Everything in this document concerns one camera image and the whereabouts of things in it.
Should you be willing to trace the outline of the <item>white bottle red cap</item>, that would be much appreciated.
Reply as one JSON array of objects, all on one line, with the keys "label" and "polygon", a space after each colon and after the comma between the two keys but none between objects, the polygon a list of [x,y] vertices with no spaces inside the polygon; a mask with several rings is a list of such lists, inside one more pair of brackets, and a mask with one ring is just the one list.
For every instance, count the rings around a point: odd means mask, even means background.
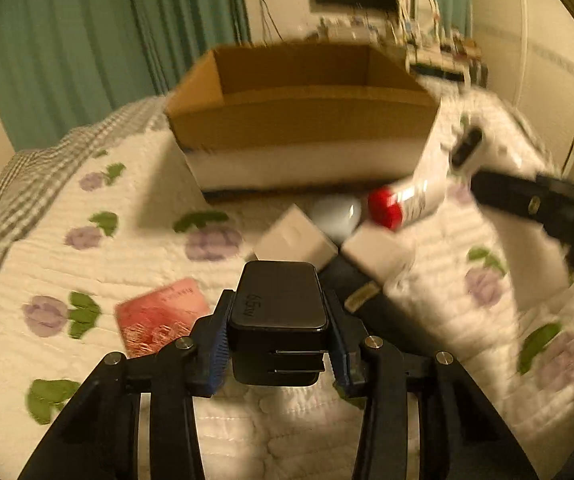
[{"label": "white bottle red cap", "polygon": [[448,166],[444,176],[411,177],[372,191],[367,197],[372,221],[397,231],[432,214],[447,197],[465,204],[471,202],[465,169],[484,142],[482,128],[469,126],[447,152]]}]

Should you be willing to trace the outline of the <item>white rectangular charger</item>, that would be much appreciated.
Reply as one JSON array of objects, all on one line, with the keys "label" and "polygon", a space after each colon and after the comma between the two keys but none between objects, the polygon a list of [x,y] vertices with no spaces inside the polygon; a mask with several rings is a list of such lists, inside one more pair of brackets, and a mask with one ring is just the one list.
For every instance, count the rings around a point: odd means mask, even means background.
[{"label": "white rectangular charger", "polygon": [[415,251],[392,231],[365,222],[341,245],[345,259],[379,284],[397,278],[414,263]]}]

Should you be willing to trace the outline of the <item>black power adapter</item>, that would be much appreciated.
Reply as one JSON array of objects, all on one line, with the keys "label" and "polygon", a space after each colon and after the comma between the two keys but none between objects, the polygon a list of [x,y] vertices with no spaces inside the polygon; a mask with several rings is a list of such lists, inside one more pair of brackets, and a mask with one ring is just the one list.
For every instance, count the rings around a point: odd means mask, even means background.
[{"label": "black power adapter", "polygon": [[250,261],[227,320],[232,372],[248,386],[309,387],[324,371],[329,320],[315,266]]}]

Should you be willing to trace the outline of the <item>white charger cube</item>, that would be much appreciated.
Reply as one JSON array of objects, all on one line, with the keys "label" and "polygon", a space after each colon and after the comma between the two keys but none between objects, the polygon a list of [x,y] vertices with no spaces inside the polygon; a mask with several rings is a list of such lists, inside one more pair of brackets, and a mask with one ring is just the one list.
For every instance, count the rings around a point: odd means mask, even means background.
[{"label": "white charger cube", "polygon": [[322,270],[338,254],[337,246],[296,205],[287,209],[253,247],[259,260],[299,261]]}]

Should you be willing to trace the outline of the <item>floral white quilt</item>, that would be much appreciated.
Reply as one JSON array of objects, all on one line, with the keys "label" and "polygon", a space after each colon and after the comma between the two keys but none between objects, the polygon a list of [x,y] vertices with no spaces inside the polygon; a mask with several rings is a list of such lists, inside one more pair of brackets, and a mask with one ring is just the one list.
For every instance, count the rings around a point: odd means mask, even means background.
[{"label": "floral white quilt", "polygon": [[[314,200],[209,204],[164,113],[83,164],[0,268],[0,478],[17,478],[73,389],[122,349],[118,304],[182,278],[215,304],[262,234]],[[455,353],[552,478],[574,449],[574,275],[521,313],[500,241],[473,201],[447,197],[400,239],[414,264],[386,294]]]}]

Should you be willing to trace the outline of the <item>red booklet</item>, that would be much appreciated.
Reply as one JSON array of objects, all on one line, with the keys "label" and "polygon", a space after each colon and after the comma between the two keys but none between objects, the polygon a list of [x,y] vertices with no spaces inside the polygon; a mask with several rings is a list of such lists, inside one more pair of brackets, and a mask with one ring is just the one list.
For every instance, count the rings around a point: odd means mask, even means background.
[{"label": "red booklet", "polygon": [[156,354],[177,338],[188,336],[210,307],[193,278],[183,278],[118,304],[114,309],[130,359]]}]

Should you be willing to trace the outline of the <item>white wardrobe sliding doors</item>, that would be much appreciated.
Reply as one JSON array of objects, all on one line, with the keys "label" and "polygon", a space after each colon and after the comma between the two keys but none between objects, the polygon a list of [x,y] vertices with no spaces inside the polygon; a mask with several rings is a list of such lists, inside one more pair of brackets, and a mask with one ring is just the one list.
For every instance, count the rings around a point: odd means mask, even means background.
[{"label": "white wardrobe sliding doors", "polygon": [[472,0],[488,88],[526,117],[574,177],[574,18],[560,0]]}]

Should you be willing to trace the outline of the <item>light blue oval case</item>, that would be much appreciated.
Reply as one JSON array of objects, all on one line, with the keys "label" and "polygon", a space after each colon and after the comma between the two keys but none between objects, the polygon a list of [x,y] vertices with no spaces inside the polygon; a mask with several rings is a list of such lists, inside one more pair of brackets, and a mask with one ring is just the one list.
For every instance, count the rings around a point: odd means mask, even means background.
[{"label": "light blue oval case", "polygon": [[341,244],[360,225],[362,204],[349,195],[326,196],[316,200],[308,216],[326,237]]}]

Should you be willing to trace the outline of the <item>white dressing table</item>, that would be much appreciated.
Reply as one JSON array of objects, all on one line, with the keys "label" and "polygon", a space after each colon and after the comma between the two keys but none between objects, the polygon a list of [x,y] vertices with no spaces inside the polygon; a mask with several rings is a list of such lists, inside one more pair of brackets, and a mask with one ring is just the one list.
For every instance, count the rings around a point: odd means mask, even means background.
[{"label": "white dressing table", "polygon": [[488,66],[476,42],[458,29],[445,30],[436,0],[429,3],[429,23],[413,17],[415,0],[393,0],[383,10],[381,26],[366,14],[345,21],[321,18],[314,37],[334,42],[370,44],[402,64],[407,73],[445,79],[464,87],[488,85]]}]

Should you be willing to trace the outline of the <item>grey checked bed sheet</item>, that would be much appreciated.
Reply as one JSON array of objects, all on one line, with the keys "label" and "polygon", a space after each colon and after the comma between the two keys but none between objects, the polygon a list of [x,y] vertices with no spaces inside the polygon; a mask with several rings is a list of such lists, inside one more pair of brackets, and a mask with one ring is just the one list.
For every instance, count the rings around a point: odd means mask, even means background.
[{"label": "grey checked bed sheet", "polygon": [[165,103],[164,96],[150,96],[70,130],[51,148],[17,152],[0,174],[0,268],[12,244],[35,228],[81,166],[161,120]]}]

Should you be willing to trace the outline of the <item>brown cardboard box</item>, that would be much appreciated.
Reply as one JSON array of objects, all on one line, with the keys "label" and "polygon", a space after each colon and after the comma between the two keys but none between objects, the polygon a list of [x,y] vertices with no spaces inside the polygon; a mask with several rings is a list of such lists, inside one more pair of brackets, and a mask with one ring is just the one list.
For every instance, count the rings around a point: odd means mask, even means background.
[{"label": "brown cardboard box", "polygon": [[439,102],[368,44],[219,47],[165,107],[207,193],[390,182],[412,174]]}]

